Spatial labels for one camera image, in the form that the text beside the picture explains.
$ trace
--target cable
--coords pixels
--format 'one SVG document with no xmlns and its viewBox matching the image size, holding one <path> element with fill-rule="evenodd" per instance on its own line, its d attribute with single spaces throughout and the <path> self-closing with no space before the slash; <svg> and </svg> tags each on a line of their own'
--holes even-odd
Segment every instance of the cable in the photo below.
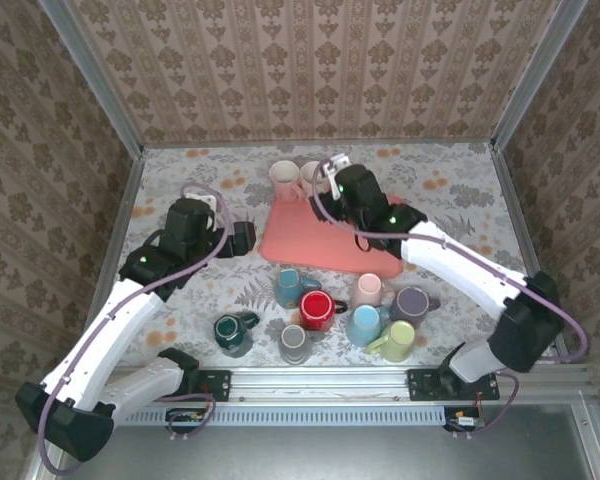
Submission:
<svg viewBox="0 0 600 480">
<path fill-rule="evenodd" d="M 65 470 L 61 470 L 51 463 L 51 459 L 49 458 L 49 453 L 47 452 L 47 448 L 44 443 L 45 442 L 44 434 L 45 434 L 45 429 L 47 427 L 47 420 L 49 418 L 49 412 L 51 410 L 51 406 L 53 405 L 53 401 L 58 397 L 58 394 L 60 393 L 60 390 L 62 390 L 62 387 L 64 387 L 67 383 L 69 383 L 69 381 L 71 380 L 71 374 L 75 370 L 76 365 L 80 362 L 80 360 L 84 356 L 85 352 L 89 349 L 89 347 L 91 346 L 93 341 L 96 339 L 98 334 L 102 331 L 102 329 L 106 326 L 106 324 L 115 317 L 116 313 L 118 313 L 127 303 L 129 303 L 134 298 L 136 298 L 140 295 L 143 295 L 145 293 L 151 292 L 154 289 L 156 289 L 157 287 L 164 285 L 165 283 L 169 283 L 169 282 L 176 280 L 182 276 L 194 273 L 197 270 L 199 270 L 200 268 L 202 268 L 205 264 L 207 264 L 209 261 L 211 261 L 213 258 L 215 258 L 218 255 L 218 253 L 220 253 L 220 251 L 224 247 L 224 244 L 227 242 L 227 239 L 229 238 L 229 228 L 227 228 L 227 227 L 231 224 L 231 214 L 229 212 L 229 207 L 227 206 L 226 202 L 222 198 L 222 195 L 219 192 L 217 192 L 217 191 L 213 190 L 212 188 L 210 188 L 206 185 L 203 185 L 201 183 L 189 182 L 189 183 L 185 183 L 182 187 L 180 187 L 180 196 L 184 197 L 185 190 L 190 187 L 195 187 L 195 188 L 204 190 L 205 192 L 213 195 L 216 198 L 216 200 L 218 200 L 218 204 L 222 208 L 222 214 L 223 214 L 224 223 L 225 223 L 225 229 L 222 232 L 220 241 L 218 242 L 216 247 L 206 257 L 204 257 L 199 262 L 196 262 L 192 266 L 187 267 L 183 270 L 180 270 L 179 272 L 173 273 L 165 278 L 161 278 L 160 280 L 150 283 L 149 285 L 136 290 L 128 297 L 122 299 L 115 307 L 113 307 L 111 309 L 111 311 L 109 313 L 107 313 L 107 315 L 105 315 L 105 317 L 100 321 L 98 326 L 93 330 L 93 332 L 91 332 L 89 337 L 82 344 L 82 346 L 76 353 L 73 360 L 69 363 L 69 366 L 65 370 L 64 374 L 58 381 L 58 384 L 55 386 L 55 388 L 49 395 L 49 398 L 47 398 L 47 401 L 45 402 L 44 407 L 42 408 L 42 413 L 40 415 L 40 421 L 38 422 L 38 436 L 37 436 L 37 440 L 36 440 L 36 443 L 38 445 L 38 451 L 40 452 L 40 457 L 41 457 L 41 460 L 42 460 L 42 463 L 44 464 L 44 466 L 46 467 L 47 470 L 49 470 L 49 472 L 51 472 L 54 475 L 58 475 L 58 476 L 70 475 L 71 473 L 75 472 L 80 467 L 80 464 L 74 465 L 73 467 L 65 469 Z"/>
<path fill-rule="evenodd" d="M 447 422 L 447 425 L 455 428 L 456 430 L 458 430 L 462 433 L 466 433 L 467 436 L 469 436 L 469 435 L 473 436 L 473 435 L 479 435 L 481 433 L 486 432 L 490 428 L 493 428 L 493 426 L 496 423 L 498 423 L 502 419 L 502 417 L 504 417 L 505 413 L 507 413 L 509 408 L 511 408 L 511 404 L 515 400 L 516 395 L 518 395 L 518 390 L 520 389 L 520 380 L 518 380 L 518 377 L 516 377 L 515 375 L 513 375 L 511 373 L 507 373 L 507 372 L 498 372 L 498 373 L 496 373 L 496 375 L 499 375 L 501 377 L 507 377 L 507 378 L 510 378 L 513 380 L 513 391 L 511 392 L 511 395 L 509 395 L 509 398 L 507 399 L 507 402 L 504 404 L 504 407 L 502 407 L 502 410 L 500 410 L 500 412 L 498 412 L 498 415 L 496 415 L 496 418 L 494 418 L 492 421 L 487 423 L 484 427 L 478 428 L 472 432 L 467 432 L 460 425 L 456 425 L 451 422 Z"/>
<path fill-rule="evenodd" d="M 567 312 L 565 312 L 564 310 L 562 310 L 560 307 L 554 305 L 553 303 L 551 303 L 547 299 L 542 298 L 540 295 L 538 295 L 537 293 L 533 292 L 532 290 L 530 290 L 529 288 L 527 288 L 525 285 L 522 285 L 522 284 L 520 284 L 520 283 L 516 282 L 515 280 L 512 280 L 512 279 L 510 279 L 508 277 L 503 277 L 502 273 L 500 273 L 498 270 L 496 270 L 495 268 L 493 268 L 491 265 L 489 265 L 488 263 L 482 261 L 480 258 L 474 257 L 473 255 L 471 255 L 470 253 L 464 251 L 463 249 L 459 248 L 458 246 L 456 246 L 456 245 L 454 245 L 452 243 L 447 243 L 443 239 L 440 239 L 440 238 L 437 238 L 437 237 L 432 237 L 430 235 L 422 235 L 422 234 L 419 234 L 419 233 L 376 233 L 376 232 L 365 232 L 365 231 L 358 230 L 356 228 L 348 227 L 344 223 L 339 222 L 338 220 L 336 220 L 327 211 L 327 209 L 324 207 L 324 205 L 320 201 L 320 196 L 319 196 L 318 190 L 316 188 L 318 173 L 320 171 L 322 171 L 322 168 L 324 167 L 324 165 L 326 165 L 327 163 L 330 163 L 330 162 L 331 162 L 331 160 L 329 160 L 329 159 L 320 161 L 320 163 L 318 164 L 318 167 L 313 172 L 313 179 L 312 179 L 312 184 L 313 184 L 313 199 L 315 201 L 315 204 L 318 206 L 318 209 L 320 210 L 320 213 L 322 213 L 322 215 L 324 215 L 324 217 L 330 223 L 332 223 L 333 225 L 335 225 L 338 228 L 346 230 L 347 232 L 351 232 L 354 235 L 359 235 L 359 236 L 364 237 L 364 238 L 377 238 L 377 239 L 388 239 L 388 240 L 409 240 L 409 239 L 412 239 L 412 240 L 424 240 L 424 241 L 427 241 L 427 242 L 437 243 L 438 245 L 441 245 L 441 246 L 443 246 L 445 248 L 448 248 L 448 249 L 454 251 L 458 255 L 466 258 L 470 262 L 473 262 L 474 264 L 478 265 L 482 269 L 486 270 L 487 272 L 489 272 L 490 274 L 492 274 L 494 277 L 496 277 L 500 281 L 508 283 L 509 285 L 511 285 L 512 287 L 516 288 L 518 291 L 524 293 L 525 295 L 527 295 L 528 297 L 530 297 L 532 300 L 536 301 L 537 303 L 539 303 L 543 307 L 551 310 L 553 313 L 555 313 L 556 315 L 558 315 L 559 317 L 561 317 L 563 320 L 565 320 L 569 325 L 571 325 L 571 327 L 576 331 L 576 333 L 578 334 L 578 338 L 580 339 L 580 346 L 578 347 L 578 350 L 575 353 L 568 354 L 568 355 L 563 355 L 563 356 L 557 356 L 557 357 L 545 357 L 545 356 L 542 356 L 542 357 L 540 357 L 540 360 L 549 360 L 549 361 L 554 361 L 554 362 L 574 362 L 574 361 L 582 358 L 587 353 L 587 348 L 589 346 L 589 340 L 587 339 L 587 334 L 585 333 L 584 329 L 580 326 L 580 324 L 571 315 L 569 315 Z"/>
<path fill-rule="evenodd" d="M 213 395 L 210 395 L 208 393 L 192 393 L 189 395 L 180 395 L 177 397 L 162 397 L 159 398 L 158 401 L 159 402 L 179 402 L 181 400 L 191 400 L 194 398 L 200 398 L 200 399 L 204 399 L 207 402 L 211 402 L 211 411 L 208 412 L 207 416 L 204 417 L 204 419 L 200 422 L 200 424 L 195 428 L 195 430 L 193 430 L 190 433 L 185 434 L 187 437 L 192 437 L 194 435 L 198 435 L 200 433 L 200 431 L 206 427 L 207 423 L 209 423 L 211 421 L 211 419 L 213 418 L 213 416 L 216 413 L 216 399 L 213 398 Z M 175 438 L 176 435 L 178 435 L 176 432 L 173 431 L 173 422 L 176 418 L 181 417 L 182 415 L 186 415 L 187 412 L 180 412 L 178 415 L 173 415 L 170 419 L 169 419 L 169 423 L 167 424 L 167 430 L 169 431 L 169 433 L 171 434 L 171 438 Z"/>
</svg>

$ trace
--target coral cutting board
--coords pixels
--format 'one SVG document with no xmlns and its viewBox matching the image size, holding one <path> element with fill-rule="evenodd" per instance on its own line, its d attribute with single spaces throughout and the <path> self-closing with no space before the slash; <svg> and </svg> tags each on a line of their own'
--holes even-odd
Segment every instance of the coral cutting board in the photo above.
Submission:
<svg viewBox="0 0 600 480">
<path fill-rule="evenodd" d="M 402 200 L 389 196 L 391 203 Z M 360 239 L 363 248 L 367 241 Z M 308 202 L 273 201 L 260 255 L 285 263 L 348 273 L 375 273 L 393 278 L 402 272 L 402 260 L 387 252 L 361 251 L 351 233 L 319 221 Z"/>
</svg>

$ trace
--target gray floor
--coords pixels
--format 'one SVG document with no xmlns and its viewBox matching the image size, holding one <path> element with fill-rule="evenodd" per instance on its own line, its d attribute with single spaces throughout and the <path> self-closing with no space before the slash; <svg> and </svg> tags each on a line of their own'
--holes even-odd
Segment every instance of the gray floor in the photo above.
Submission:
<svg viewBox="0 0 600 480">
<path fill-rule="evenodd" d="M 70 478 L 223 480 L 589 479 L 568 407 L 515 407 L 471 440 L 440 427 L 210 427 L 170 441 L 119 429 Z"/>
</svg>

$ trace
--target patterned fabric surface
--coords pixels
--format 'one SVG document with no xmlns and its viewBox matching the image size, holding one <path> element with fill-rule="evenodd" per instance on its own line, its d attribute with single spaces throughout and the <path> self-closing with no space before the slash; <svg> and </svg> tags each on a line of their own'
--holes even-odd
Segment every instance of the patterned fabric surface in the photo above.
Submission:
<svg viewBox="0 0 600 480">
<path fill-rule="evenodd" d="M 248 218 L 255 223 L 259 243 L 273 199 L 269 167 L 281 159 L 302 165 L 338 152 L 347 152 L 353 162 L 372 169 L 386 193 L 405 198 L 462 243 L 507 267 L 524 268 L 490 152 L 482 143 L 149 150 L 123 257 L 163 225 L 180 185 L 187 180 L 219 189 L 234 220 Z M 277 341 L 282 328 L 297 322 L 299 314 L 297 310 L 283 310 L 273 298 L 273 279 L 280 268 L 257 251 L 241 258 L 214 260 L 147 322 L 123 363 L 143 366 L 160 350 L 175 346 L 206 366 L 285 365 Z M 342 300 L 348 300 L 356 278 L 352 274 L 301 271 L 318 278 L 327 291 Z M 483 310 L 424 269 L 405 263 L 403 273 L 388 284 L 396 289 L 420 286 L 442 303 L 440 309 L 428 314 L 418 331 L 417 348 L 405 363 L 439 363 L 458 343 L 493 331 L 495 321 Z M 215 343 L 213 322 L 224 312 L 242 310 L 258 313 L 261 323 L 253 330 L 254 348 L 246 356 L 233 359 Z M 339 315 L 326 337 L 315 343 L 307 365 L 388 364 L 348 342 L 344 333 L 347 315 Z"/>
<path fill-rule="evenodd" d="M 33 444 L 15 391 L 79 337 L 129 165 L 41 8 L 0 1 L 0 480 Z"/>
<path fill-rule="evenodd" d="M 70 0 L 150 146 L 489 137 L 559 0 Z"/>
<path fill-rule="evenodd" d="M 506 146 L 540 263 L 584 324 L 600 399 L 600 1 L 590 1 Z"/>
</svg>

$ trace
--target wallpaper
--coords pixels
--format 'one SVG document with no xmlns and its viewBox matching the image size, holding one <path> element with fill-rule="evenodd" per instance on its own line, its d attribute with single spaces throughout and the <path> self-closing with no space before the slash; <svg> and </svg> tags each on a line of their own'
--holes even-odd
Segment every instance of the wallpaper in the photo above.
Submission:
<svg viewBox="0 0 600 480">
<path fill-rule="evenodd" d="M 486 138 L 558 0 L 70 0 L 148 146 Z"/>
<path fill-rule="evenodd" d="M 73 346 L 130 158 L 36 2 L 0 1 L 0 480 L 33 445 L 13 402 Z"/>
<path fill-rule="evenodd" d="M 505 157 L 540 263 L 589 333 L 600 398 L 600 0 L 589 1 Z"/>
</svg>

